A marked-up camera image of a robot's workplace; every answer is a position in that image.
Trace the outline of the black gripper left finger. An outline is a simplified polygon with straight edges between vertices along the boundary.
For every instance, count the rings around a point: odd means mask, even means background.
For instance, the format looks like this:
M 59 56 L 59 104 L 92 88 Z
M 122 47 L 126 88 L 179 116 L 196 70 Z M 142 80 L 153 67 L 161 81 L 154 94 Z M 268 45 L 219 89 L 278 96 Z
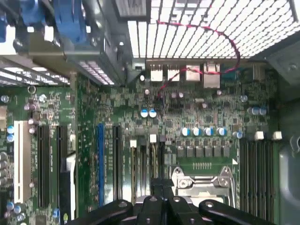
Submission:
M 141 196 L 135 204 L 115 200 L 86 216 L 68 222 L 69 225 L 160 225 L 163 218 L 162 179 L 151 180 L 152 195 Z

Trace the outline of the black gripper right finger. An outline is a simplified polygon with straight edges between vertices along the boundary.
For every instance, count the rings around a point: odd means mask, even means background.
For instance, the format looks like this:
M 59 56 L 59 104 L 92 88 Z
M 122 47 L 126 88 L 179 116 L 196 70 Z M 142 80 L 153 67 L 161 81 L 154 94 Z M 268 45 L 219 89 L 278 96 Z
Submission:
M 167 201 L 168 225 L 271 225 L 265 219 L 238 210 L 213 199 L 199 203 L 198 207 L 184 197 L 174 195 L 171 179 L 163 179 L 163 196 Z

